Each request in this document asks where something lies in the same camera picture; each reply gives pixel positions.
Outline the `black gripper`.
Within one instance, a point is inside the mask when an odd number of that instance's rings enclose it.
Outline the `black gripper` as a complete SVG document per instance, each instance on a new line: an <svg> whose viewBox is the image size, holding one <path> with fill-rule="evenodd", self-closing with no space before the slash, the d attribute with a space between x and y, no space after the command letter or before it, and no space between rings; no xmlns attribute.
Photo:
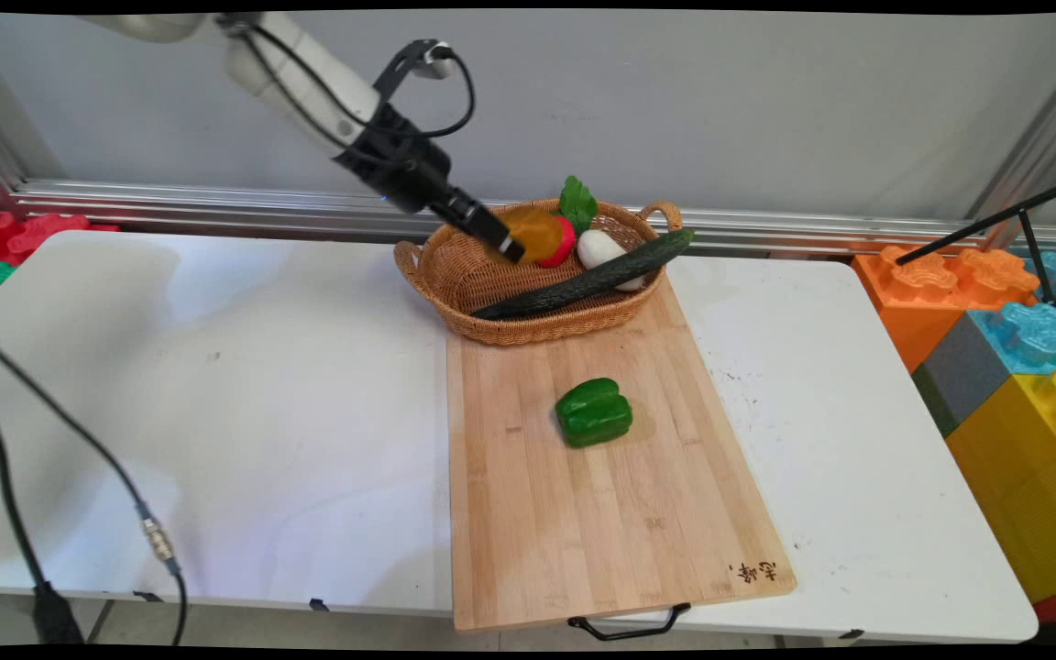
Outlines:
<svg viewBox="0 0 1056 660"><path fill-rule="evenodd" d="M383 103L378 122L335 156L334 162L406 214L440 206L440 218L478 240L499 258L517 264L523 244L498 216L477 199L448 182L451 159L432 139L422 137L392 103Z"/></svg>

